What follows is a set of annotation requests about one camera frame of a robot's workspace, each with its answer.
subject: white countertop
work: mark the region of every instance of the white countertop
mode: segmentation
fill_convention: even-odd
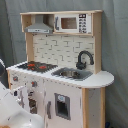
[[[82,88],[101,88],[101,87],[108,86],[114,82],[114,76],[107,71],[100,71],[99,73],[93,74],[83,81],[76,81],[72,79],[67,79],[67,78],[51,75],[51,73],[57,71],[60,68],[63,68],[62,66],[58,66],[46,73],[37,73],[37,72],[30,71],[30,70],[28,71],[28,70],[16,68],[16,66],[21,65],[23,63],[11,66],[7,68],[7,70],[13,70],[13,71],[18,71],[22,73],[31,74],[31,75],[36,75],[44,79],[51,79],[54,81],[59,81],[65,84],[69,84],[69,85],[76,86],[76,87],[82,87]]]

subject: toy stove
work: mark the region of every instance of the toy stove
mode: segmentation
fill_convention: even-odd
[[[34,62],[34,61],[17,66],[17,68],[22,68],[22,69],[26,69],[26,70],[35,71],[35,72],[41,72],[41,73],[49,71],[55,67],[57,67],[57,65]]]

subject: cabinet door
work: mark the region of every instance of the cabinet door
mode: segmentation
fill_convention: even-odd
[[[79,33],[79,14],[55,14],[55,32]]]
[[[82,91],[53,81],[45,81],[46,128],[82,128]]]

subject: knob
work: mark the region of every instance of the knob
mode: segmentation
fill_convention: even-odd
[[[18,77],[17,76],[13,77],[13,80],[18,81]]]
[[[37,86],[37,82],[36,81],[32,81],[32,87],[36,87]]]

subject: backsplash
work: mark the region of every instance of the backsplash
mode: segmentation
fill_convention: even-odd
[[[86,50],[94,55],[94,38],[85,36],[68,35],[43,35],[33,36],[34,60],[36,62],[76,67],[78,55]],[[94,71],[87,55],[82,55],[82,62],[87,63],[86,69]]]

